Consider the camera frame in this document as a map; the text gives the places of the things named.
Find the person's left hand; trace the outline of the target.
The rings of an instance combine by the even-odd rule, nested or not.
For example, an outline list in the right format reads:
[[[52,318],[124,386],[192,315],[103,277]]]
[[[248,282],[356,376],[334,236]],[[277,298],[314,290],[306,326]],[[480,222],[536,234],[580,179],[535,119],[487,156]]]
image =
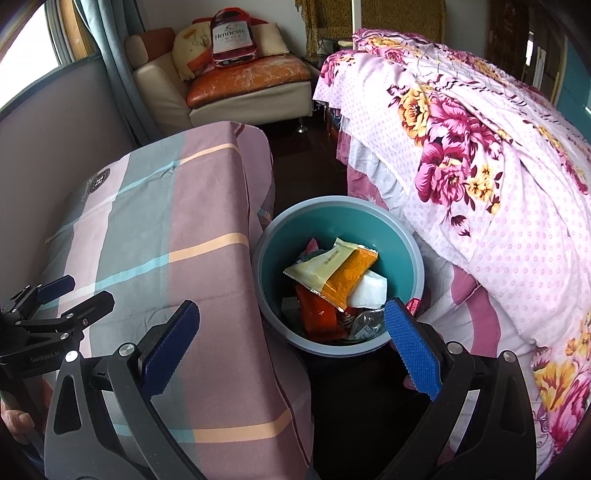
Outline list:
[[[31,416],[21,410],[10,409],[1,402],[1,417],[13,438],[22,445],[28,445],[27,435],[35,428]]]

